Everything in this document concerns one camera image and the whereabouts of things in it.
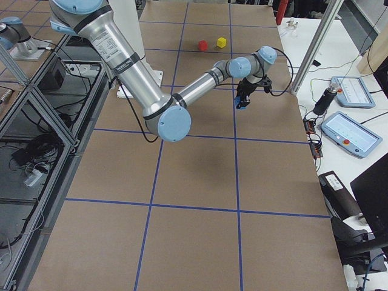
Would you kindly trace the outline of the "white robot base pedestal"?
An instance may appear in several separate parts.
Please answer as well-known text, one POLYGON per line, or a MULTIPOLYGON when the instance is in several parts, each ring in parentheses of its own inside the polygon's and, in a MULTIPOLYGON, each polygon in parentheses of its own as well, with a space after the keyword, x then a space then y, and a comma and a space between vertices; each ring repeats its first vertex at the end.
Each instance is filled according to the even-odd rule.
POLYGON ((109 5, 113 10, 113 19, 132 49, 139 55, 141 62, 152 75, 158 86, 161 85, 162 71, 153 70, 147 62, 139 25, 139 16, 135 0, 111 0, 109 5))

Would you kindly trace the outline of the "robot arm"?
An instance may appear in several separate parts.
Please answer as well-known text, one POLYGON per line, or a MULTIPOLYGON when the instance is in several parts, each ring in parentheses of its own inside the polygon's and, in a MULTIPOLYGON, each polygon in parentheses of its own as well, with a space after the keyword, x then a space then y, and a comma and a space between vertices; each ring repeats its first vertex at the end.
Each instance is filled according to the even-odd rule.
POLYGON ((246 107, 249 95, 267 79, 277 52, 261 47, 249 56, 218 61, 201 77, 172 95, 165 94, 150 70, 121 33, 108 1, 50 1, 52 29, 90 41, 112 73, 141 105, 148 130, 161 139, 177 142, 187 136, 192 119, 187 106, 228 78, 239 78, 237 106, 246 107))

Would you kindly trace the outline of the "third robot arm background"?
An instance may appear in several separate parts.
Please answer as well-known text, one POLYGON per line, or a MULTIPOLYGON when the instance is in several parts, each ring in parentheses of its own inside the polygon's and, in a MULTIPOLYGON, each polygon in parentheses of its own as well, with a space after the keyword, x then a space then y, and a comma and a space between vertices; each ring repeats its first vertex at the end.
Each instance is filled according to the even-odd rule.
POLYGON ((30 39, 30 33, 18 17, 9 16, 1 19, 1 45, 6 50, 30 39))

